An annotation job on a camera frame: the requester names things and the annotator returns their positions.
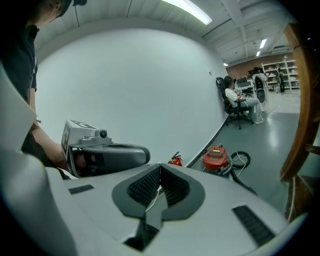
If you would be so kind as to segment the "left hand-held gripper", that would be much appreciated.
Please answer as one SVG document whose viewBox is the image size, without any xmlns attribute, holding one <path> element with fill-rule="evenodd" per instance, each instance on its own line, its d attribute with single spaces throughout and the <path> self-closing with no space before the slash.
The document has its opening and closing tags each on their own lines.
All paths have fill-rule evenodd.
<svg viewBox="0 0 320 256">
<path fill-rule="evenodd" d="M 61 146 L 71 175 L 80 178 L 75 165 L 74 151 L 82 149 L 92 176 L 113 174 L 137 168 L 150 161 L 150 151 L 134 144 L 112 143 L 105 129 L 85 122 L 67 119 L 62 132 Z"/>
</svg>

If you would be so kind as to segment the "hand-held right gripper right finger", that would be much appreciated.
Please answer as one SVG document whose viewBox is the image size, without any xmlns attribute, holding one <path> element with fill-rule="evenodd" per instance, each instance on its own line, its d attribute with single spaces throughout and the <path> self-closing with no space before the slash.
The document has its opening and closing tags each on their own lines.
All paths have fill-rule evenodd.
<svg viewBox="0 0 320 256">
<path fill-rule="evenodd" d="M 247 206 L 274 235 L 288 226 L 277 209 L 239 184 L 190 168 L 176 170 L 202 184 L 203 204 L 188 219 L 164 221 L 145 256 L 240 256 L 255 251 L 258 244 L 233 212 L 240 206 Z"/>
</svg>

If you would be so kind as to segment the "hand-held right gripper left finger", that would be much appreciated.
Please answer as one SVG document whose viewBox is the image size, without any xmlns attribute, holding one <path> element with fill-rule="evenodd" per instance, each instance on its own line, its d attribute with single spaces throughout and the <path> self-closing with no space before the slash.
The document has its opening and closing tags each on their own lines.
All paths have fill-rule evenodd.
<svg viewBox="0 0 320 256">
<path fill-rule="evenodd" d="M 62 181 L 63 219 L 77 244 L 149 244 L 160 229 L 147 222 L 160 164 Z"/>
</svg>

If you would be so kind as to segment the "person's left hand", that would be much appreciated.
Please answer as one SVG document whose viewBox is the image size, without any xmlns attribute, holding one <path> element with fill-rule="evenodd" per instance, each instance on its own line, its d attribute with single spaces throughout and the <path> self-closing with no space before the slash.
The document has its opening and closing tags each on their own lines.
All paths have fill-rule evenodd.
<svg viewBox="0 0 320 256">
<path fill-rule="evenodd" d="M 76 152 L 74 155 L 74 165 L 76 173 L 80 177 L 90 177 L 92 175 L 89 166 L 96 165 L 96 157 L 94 154 L 83 154 L 83 152 Z"/>
</svg>

